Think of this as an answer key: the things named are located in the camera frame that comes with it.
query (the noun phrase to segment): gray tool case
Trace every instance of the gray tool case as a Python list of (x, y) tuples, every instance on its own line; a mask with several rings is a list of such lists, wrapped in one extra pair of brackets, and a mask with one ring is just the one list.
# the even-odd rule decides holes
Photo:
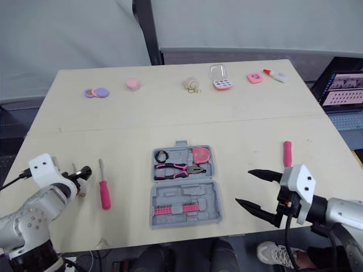
[[(155, 180), (157, 175), (174, 175), (181, 170), (174, 168), (155, 169), (159, 163), (155, 160), (158, 151), (166, 151), (165, 163), (198, 166), (193, 163), (192, 149), (205, 147), (209, 149), (210, 159), (200, 164), (205, 173), (190, 174), (173, 180)], [(151, 189), (150, 226), (152, 228), (181, 227), (218, 223), (222, 220), (221, 199), (214, 176), (213, 154), (209, 146), (188, 146), (187, 141), (177, 141), (175, 147), (156, 149), (153, 152), (152, 180), (156, 183)]]

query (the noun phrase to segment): purple disc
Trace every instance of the purple disc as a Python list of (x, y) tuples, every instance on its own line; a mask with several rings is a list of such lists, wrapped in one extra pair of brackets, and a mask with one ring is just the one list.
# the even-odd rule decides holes
[(83, 94), (85, 95), (85, 97), (87, 97), (87, 98), (92, 98), (92, 97), (94, 97), (94, 95), (92, 94), (92, 89), (85, 89), (84, 91), (83, 91)]
[(96, 96), (98, 97), (106, 97), (108, 96), (108, 91), (106, 88), (97, 88), (96, 89)]

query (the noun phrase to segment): red bit holder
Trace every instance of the red bit holder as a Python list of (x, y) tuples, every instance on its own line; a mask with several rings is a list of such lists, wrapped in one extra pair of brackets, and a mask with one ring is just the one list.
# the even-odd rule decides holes
[[(199, 204), (183, 205), (183, 212), (199, 211)], [(171, 214), (171, 207), (161, 207), (154, 209), (154, 215)]]

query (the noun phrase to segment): laptop keyboard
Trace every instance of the laptop keyboard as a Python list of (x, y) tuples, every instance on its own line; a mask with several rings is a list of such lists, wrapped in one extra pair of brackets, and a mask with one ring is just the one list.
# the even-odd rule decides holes
[(329, 115), (330, 120), (338, 130), (363, 129), (363, 114), (335, 114)]

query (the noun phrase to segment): laptop screen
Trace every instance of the laptop screen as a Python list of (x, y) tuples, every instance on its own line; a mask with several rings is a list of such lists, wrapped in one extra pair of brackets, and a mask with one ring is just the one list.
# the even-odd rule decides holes
[(332, 73), (317, 98), (326, 112), (362, 110), (363, 72)]

